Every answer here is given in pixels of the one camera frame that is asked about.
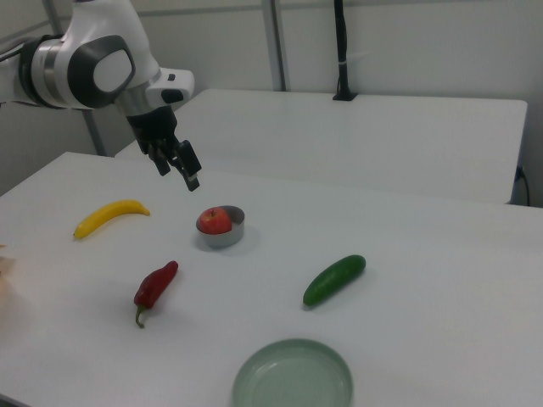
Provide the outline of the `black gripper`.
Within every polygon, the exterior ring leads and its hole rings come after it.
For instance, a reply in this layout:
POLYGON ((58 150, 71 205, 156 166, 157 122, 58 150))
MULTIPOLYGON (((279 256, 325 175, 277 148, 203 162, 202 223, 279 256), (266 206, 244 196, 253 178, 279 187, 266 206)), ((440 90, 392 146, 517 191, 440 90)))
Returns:
POLYGON ((154 161, 159 174, 165 176, 171 171, 168 159, 172 159, 188 190, 195 191, 199 187, 201 163, 188 140, 176 139, 177 120, 172 107, 166 105, 126 118, 142 153, 154 161))

